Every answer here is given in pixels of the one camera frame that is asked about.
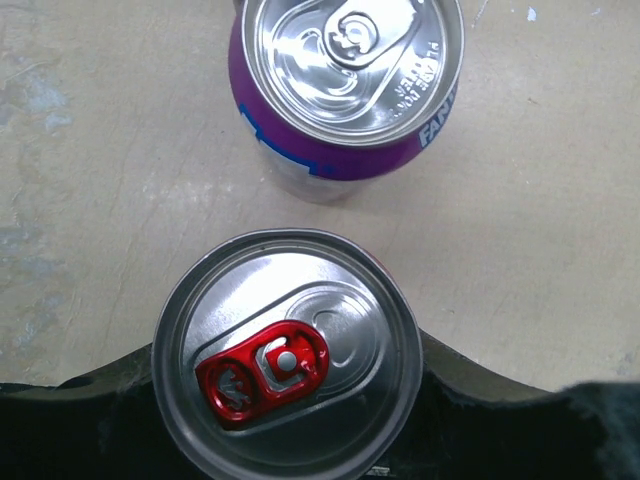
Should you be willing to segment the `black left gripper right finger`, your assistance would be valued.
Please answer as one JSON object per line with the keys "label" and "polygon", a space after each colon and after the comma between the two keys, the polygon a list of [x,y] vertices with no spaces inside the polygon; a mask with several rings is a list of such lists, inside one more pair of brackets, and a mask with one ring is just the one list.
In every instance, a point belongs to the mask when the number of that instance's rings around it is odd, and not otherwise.
{"label": "black left gripper right finger", "polygon": [[497,374],[427,333],[422,383],[372,479],[636,479],[639,385],[547,392]]}

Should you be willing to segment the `red tab soda can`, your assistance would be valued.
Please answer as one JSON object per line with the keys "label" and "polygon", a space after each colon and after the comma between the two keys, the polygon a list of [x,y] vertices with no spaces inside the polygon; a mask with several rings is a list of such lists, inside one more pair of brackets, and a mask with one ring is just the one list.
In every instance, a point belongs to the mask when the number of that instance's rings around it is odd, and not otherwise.
{"label": "red tab soda can", "polygon": [[420,331],[366,250],[314,229],[237,236],[199,260],[160,315],[155,398],[212,479],[358,479],[418,396]]}

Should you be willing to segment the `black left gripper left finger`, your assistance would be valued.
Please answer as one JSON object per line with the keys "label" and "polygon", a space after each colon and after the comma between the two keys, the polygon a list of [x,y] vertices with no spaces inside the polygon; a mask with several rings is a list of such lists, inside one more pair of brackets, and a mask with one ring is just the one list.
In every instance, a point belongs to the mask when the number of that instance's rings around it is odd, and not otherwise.
{"label": "black left gripper left finger", "polygon": [[197,479],[172,441],[144,346],[57,386],[1,385],[4,479]]}

